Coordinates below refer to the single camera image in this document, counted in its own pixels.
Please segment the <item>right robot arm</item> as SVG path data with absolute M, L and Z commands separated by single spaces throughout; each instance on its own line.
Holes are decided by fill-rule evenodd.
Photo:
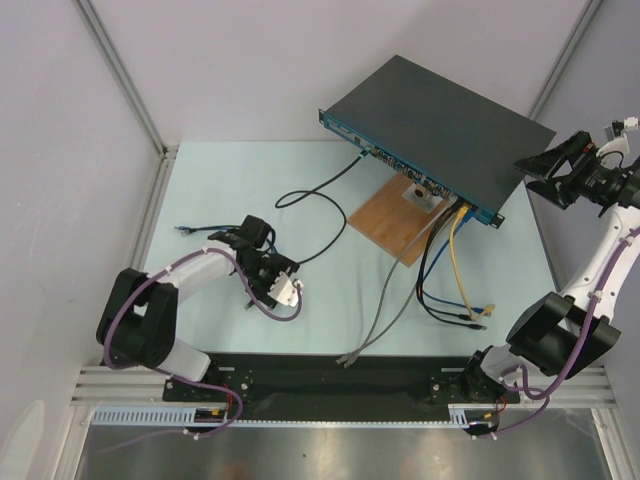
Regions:
M 579 131 L 546 152 L 518 160 L 531 177 L 527 187 L 561 209 L 585 198 L 600 206 L 608 223 L 586 265 L 560 292 L 532 304 L 511 328 L 503 346 L 476 352 L 457 377 L 473 402 L 522 392 L 546 400 L 561 383 L 607 353 L 620 332 L 612 327 L 618 293 L 639 256 L 639 164 L 610 165 L 630 152 L 634 118 L 614 121 L 598 147 Z

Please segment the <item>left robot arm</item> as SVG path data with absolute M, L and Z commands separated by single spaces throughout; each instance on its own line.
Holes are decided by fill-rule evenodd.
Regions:
M 177 337 L 180 304 L 211 282 L 238 276 L 265 316 L 275 319 L 279 305 L 292 308 L 290 320 L 302 310 L 300 265 L 279 253 L 275 231 L 248 215 L 235 227 L 213 231 L 198 250 L 154 272 L 121 271 L 99 322 L 96 338 L 103 361 L 111 369 L 143 366 L 185 379 L 187 391 L 199 400 L 214 397 L 220 376 L 210 356 Z

